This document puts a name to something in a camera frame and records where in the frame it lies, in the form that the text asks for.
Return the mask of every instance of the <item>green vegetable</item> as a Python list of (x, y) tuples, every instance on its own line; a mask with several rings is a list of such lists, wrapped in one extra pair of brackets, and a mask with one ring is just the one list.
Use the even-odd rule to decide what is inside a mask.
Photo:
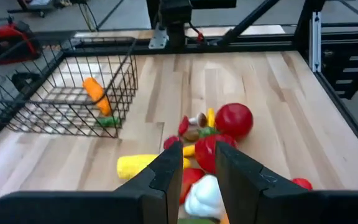
[(103, 127), (114, 127), (121, 124), (121, 119), (115, 117), (98, 118), (98, 121)]
[(212, 135), (212, 134), (219, 134), (219, 131), (214, 129), (214, 128), (211, 128), (211, 127), (206, 127), (206, 128), (203, 128), (203, 129), (199, 129), (198, 134), (199, 134), (200, 139), (201, 139), (201, 138), (205, 138), (206, 136), (209, 136), (209, 135)]
[(178, 224), (215, 224), (215, 223), (205, 218), (179, 218)]

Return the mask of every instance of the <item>red bell pepper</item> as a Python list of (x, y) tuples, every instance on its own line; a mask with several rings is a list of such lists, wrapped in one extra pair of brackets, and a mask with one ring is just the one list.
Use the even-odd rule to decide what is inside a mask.
[(179, 204), (185, 203), (186, 196), (189, 193), (191, 186), (200, 180), (205, 175), (202, 169), (186, 168), (183, 170), (183, 176), (181, 179), (181, 192)]
[(196, 160), (205, 171), (215, 174), (216, 141), (222, 141), (237, 148), (234, 138), (227, 134), (212, 134), (196, 142)]

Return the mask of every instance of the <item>orange carrot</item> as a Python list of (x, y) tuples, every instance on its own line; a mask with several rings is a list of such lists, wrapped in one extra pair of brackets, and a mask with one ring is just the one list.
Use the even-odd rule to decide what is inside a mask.
[(221, 219), (221, 224), (230, 224), (229, 223), (229, 218), (227, 217), (227, 213), (225, 212), (222, 219)]
[[(102, 86), (94, 78), (87, 78), (83, 83), (83, 87), (94, 102), (97, 102), (104, 95)], [(109, 116), (111, 114), (110, 103), (106, 96), (96, 106), (98, 106), (103, 115)]]

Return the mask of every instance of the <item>red object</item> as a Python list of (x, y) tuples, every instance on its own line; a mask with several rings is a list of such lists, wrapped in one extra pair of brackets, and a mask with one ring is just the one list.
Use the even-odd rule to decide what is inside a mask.
[(237, 148), (236, 140), (227, 134), (212, 134), (196, 142), (196, 160), (201, 168), (212, 174), (215, 174), (216, 141), (226, 142)]
[(240, 103), (229, 103), (222, 106), (215, 116), (216, 129), (222, 134), (228, 134), (235, 139), (247, 137), (254, 119), (251, 111)]
[(294, 178), (294, 179), (292, 179), (292, 182), (298, 184), (299, 186), (301, 186), (305, 189), (313, 190), (313, 186), (311, 185), (311, 183), (304, 178)]
[(175, 141), (181, 141), (178, 136), (170, 136), (164, 141), (164, 150), (167, 150)]
[(204, 35), (199, 32), (197, 35), (197, 43), (202, 43), (203, 41), (204, 41)]
[(187, 116), (184, 116), (183, 119), (181, 120), (181, 123), (179, 124), (178, 134), (182, 136), (189, 128), (189, 125), (190, 125), (189, 118)]
[(0, 55), (7, 52), (18, 43), (20, 46), (10, 50), (9, 54), (0, 58), (0, 64), (33, 60), (40, 56), (41, 46), (33, 37), (29, 25), (24, 22), (13, 22), (7, 18), (8, 24), (0, 27)]
[(202, 169), (186, 168), (183, 170), (181, 179), (180, 205), (185, 203), (186, 196), (189, 193), (191, 186), (200, 180), (205, 175)]

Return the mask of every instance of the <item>toy corn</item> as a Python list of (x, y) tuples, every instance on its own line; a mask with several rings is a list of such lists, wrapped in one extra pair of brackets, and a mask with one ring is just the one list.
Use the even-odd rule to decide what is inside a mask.
[[(129, 180), (147, 167), (158, 154), (122, 156), (117, 160), (117, 174), (120, 179)], [(183, 158), (183, 168), (190, 167), (190, 160)]]
[(206, 117), (208, 120), (208, 127), (211, 127), (211, 128), (215, 127), (215, 113), (212, 108), (208, 108)]
[(189, 146), (183, 147), (183, 156), (185, 156), (185, 157), (194, 156), (194, 154), (196, 153), (195, 149), (196, 149), (195, 145), (189, 145)]

